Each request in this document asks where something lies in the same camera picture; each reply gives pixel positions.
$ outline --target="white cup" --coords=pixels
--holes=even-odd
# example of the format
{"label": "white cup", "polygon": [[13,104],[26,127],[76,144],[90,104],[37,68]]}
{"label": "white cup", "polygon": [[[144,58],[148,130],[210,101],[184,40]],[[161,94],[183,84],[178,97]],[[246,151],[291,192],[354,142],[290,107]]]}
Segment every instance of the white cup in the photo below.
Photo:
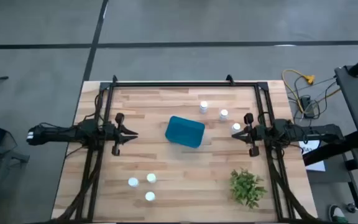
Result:
{"label": "white cup", "polygon": [[147,174],[147,181],[150,183],[155,183],[157,181],[155,174]]}
{"label": "white cup", "polygon": [[221,110],[221,112],[219,114],[219,119],[221,121],[225,121],[225,120],[227,120],[228,115],[229,115],[229,112],[227,112],[227,110]]}
{"label": "white cup", "polygon": [[145,198],[149,202],[154,201],[155,200],[155,194],[153,192],[147,192],[146,195],[145,195]]}
{"label": "white cup", "polygon": [[205,114],[208,109],[208,103],[206,101],[202,101],[200,103],[200,113]]}
{"label": "white cup", "polygon": [[240,129],[241,129],[241,125],[239,123],[235,123],[233,124],[233,126],[231,126],[231,133],[236,134],[240,132]]}
{"label": "white cup", "polygon": [[131,187],[137,187],[137,186],[139,186],[139,181],[135,177],[131,177],[128,180],[128,184]]}

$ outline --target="potted herb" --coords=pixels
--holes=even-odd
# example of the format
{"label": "potted herb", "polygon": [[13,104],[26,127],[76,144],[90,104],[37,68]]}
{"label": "potted herb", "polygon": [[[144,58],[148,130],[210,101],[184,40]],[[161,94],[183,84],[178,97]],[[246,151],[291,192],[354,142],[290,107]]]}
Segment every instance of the potted herb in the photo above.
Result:
{"label": "potted herb", "polygon": [[264,187],[258,186],[263,181],[259,176],[251,174],[248,170],[241,168],[241,172],[231,172],[230,185],[233,199],[245,204],[249,208],[259,207],[259,201],[267,192]]}

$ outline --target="black metal frame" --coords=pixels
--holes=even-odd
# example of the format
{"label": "black metal frame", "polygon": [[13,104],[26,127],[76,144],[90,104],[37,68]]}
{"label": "black metal frame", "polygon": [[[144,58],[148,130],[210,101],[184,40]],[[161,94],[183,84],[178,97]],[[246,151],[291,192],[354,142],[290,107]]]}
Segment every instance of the black metal frame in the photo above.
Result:
{"label": "black metal frame", "polygon": [[[234,82],[230,75],[227,76],[226,80],[228,82],[117,82],[117,79],[114,77],[113,82],[103,82],[99,86],[99,103],[103,103],[103,97],[104,97],[104,91],[108,90],[108,98],[106,102],[106,109],[104,112],[104,122],[109,121],[109,112],[112,104],[112,96],[113,91],[115,87],[119,88],[125,88],[125,87],[175,87],[175,86],[183,86],[183,87],[251,87],[255,90],[256,95],[256,101],[257,101],[257,107],[259,114],[268,114],[270,123],[274,120],[274,113],[273,113],[273,106],[272,101],[270,99],[270,92],[267,82]],[[263,104],[262,104],[262,97],[261,97],[261,91],[265,95],[266,104],[267,104],[267,111],[264,111]],[[100,109],[97,108],[95,112],[95,119],[99,118]],[[261,118],[261,122],[266,125],[265,118]],[[272,150],[273,147],[270,146],[269,142],[264,142],[265,144],[265,150],[267,155],[267,161],[268,161],[268,169],[270,173],[270,181],[272,186],[272,193],[273,193],[273,200],[275,204],[275,211],[277,214],[277,221],[278,222],[289,222],[294,221],[296,223],[310,223],[310,220],[299,220],[295,218],[294,213],[294,206],[291,204],[289,197],[286,198],[286,205],[288,209],[288,218],[285,218],[283,216],[283,210],[282,210],[282,204],[280,201],[280,195],[278,192],[277,182],[274,178],[272,178],[272,173],[277,173],[273,157],[272,157]],[[281,149],[274,149],[276,150],[277,155],[281,153]],[[90,175],[90,169],[91,169],[91,160],[93,157],[93,153],[97,152],[96,162],[94,165],[94,169]],[[84,189],[85,186],[87,186],[89,183],[92,184],[91,189],[91,197],[88,207],[88,214],[86,218],[83,218],[83,207],[84,207],[84,199],[82,198],[80,203],[77,206],[75,220],[81,222],[91,222],[93,220],[94,215],[94,207],[96,203],[96,193],[98,190],[98,182],[99,182],[99,172],[101,170],[101,163],[103,160],[103,152],[104,152],[104,141],[97,142],[95,146],[89,146],[88,153],[86,156],[86,162],[84,167],[84,173],[83,173],[83,179],[81,182],[81,190]],[[287,173],[285,170],[284,160],[283,157],[278,156],[278,168],[280,177],[282,179],[281,183],[284,183],[288,187],[288,179],[287,179]]]}

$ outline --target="butcher block tabletop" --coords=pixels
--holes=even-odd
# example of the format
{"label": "butcher block tabletop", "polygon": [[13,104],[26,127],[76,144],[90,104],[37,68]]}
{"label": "butcher block tabletop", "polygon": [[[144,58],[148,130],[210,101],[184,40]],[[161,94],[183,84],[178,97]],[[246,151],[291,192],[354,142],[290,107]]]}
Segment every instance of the butcher block tabletop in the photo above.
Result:
{"label": "butcher block tabletop", "polygon": [[[292,119],[284,83],[278,80],[266,82],[275,117]],[[98,94],[99,84],[100,82],[84,82],[75,123],[94,112],[94,99]],[[200,101],[208,102],[205,114],[200,113]],[[222,109],[229,112],[226,121],[219,120]],[[244,128],[243,117],[246,113],[254,114],[253,125],[258,124],[255,91],[252,87],[114,88],[111,121],[114,122],[117,113],[125,114],[125,127],[139,133],[139,137],[120,146],[120,156],[111,154],[113,142],[106,143],[94,222],[277,220],[263,143],[257,143],[260,155],[250,157],[250,146],[231,137],[231,126],[234,123],[239,123]],[[166,139],[165,131],[172,116],[205,124],[199,148],[173,144]],[[67,154],[80,146],[70,143]],[[62,214],[78,193],[86,150],[80,149],[65,160],[52,218]],[[306,210],[317,217],[300,150],[291,146],[286,148],[284,162],[291,191]],[[233,169],[241,168],[264,179],[261,185],[267,193],[259,201],[258,208],[249,209],[231,198],[230,173]],[[149,173],[156,175],[156,183],[147,181]],[[128,185],[131,177],[139,179],[138,187]],[[149,191],[155,193],[155,200],[152,202],[145,199],[145,194]],[[287,213],[282,193],[280,198],[284,213]]]}

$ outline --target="gray floor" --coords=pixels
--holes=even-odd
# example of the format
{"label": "gray floor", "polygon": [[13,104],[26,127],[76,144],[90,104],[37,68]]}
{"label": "gray floor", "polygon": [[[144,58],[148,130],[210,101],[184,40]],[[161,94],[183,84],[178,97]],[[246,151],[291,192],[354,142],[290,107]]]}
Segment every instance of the gray floor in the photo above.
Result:
{"label": "gray floor", "polygon": [[[91,43],[100,6],[101,0],[0,0],[0,44]],[[100,42],[358,40],[358,1],[351,0],[110,0],[105,18]],[[66,144],[30,147],[24,136],[42,121],[70,125],[88,54],[88,49],[0,50],[0,76],[10,76],[0,83],[0,127],[14,134],[18,151],[31,156],[27,167],[12,168],[7,176],[0,223],[50,217]],[[227,74],[272,80],[294,68],[316,75],[318,82],[357,61],[358,45],[99,49],[90,80],[110,80],[113,74],[120,80],[222,80]],[[290,83],[295,78],[288,74]],[[316,97],[328,85],[302,94]],[[313,124],[327,123],[345,134],[355,130],[340,93]],[[312,191],[322,219],[330,203],[351,202],[347,184],[313,184]],[[358,212],[346,215],[358,223]]]}

